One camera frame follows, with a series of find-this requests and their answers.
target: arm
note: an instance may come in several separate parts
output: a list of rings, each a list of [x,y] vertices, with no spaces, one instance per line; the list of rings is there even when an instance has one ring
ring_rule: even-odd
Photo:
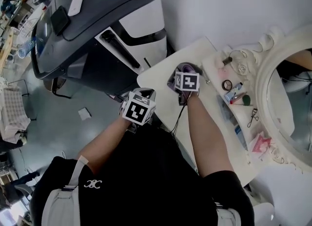
[[[288,57],[286,60],[306,69],[312,70],[312,55],[308,50],[299,51],[298,53]]]
[[[88,159],[88,167],[96,174],[119,144],[130,124],[130,121],[119,116],[116,121],[79,152],[77,159],[81,155]]]
[[[200,176],[221,170],[233,171],[222,133],[197,94],[191,95],[187,107],[191,141]]]

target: black t-shirt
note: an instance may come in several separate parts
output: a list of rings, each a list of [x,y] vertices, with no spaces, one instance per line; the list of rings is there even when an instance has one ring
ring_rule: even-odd
[[[50,192],[68,184],[76,162],[53,159],[31,201],[34,226],[41,225]],[[136,134],[127,132],[98,175],[85,166],[79,177],[82,226],[189,220],[216,226],[214,199],[236,209],[243,226],[253,225],[253,208],[234,172],[200,178],[183,159],[171,134],[149,125]]]

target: round compact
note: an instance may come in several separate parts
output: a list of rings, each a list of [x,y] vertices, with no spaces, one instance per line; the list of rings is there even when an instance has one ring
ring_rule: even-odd
[[[224,91],[229,91],[232,89],[232,87],[233,87],[233,84],[231,83],[230,80],[225,80],[222,82],[222,89]]]

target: gray machine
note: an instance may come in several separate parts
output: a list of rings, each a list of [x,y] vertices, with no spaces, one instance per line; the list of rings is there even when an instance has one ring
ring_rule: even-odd
[[[62,77],[119,97],[167,56],[161,0],[83,0],[57,36],[50,18],[60,6],[68,12],[71,2],[53,0],[33,29],[37,78]]]

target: floor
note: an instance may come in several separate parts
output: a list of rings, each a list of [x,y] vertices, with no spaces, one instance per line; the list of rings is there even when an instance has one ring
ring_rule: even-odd
[[[76,154],[118,115],[119,103],[105,93],[66,81],[59,94],[72,99],[56,97],[36,79],[31,64],[22,76],[26,80],[29,97],[24,97],[25,111],[29,118],[36,118],[27,128],[28,142],[22,148],[11,151],[19,176],[25,168],[37,170],[48,165],[64,151],[67,158]],[[26,93],[23,82],[19,86]],[[86,107],[92,118],[82,121],[78,110]]]

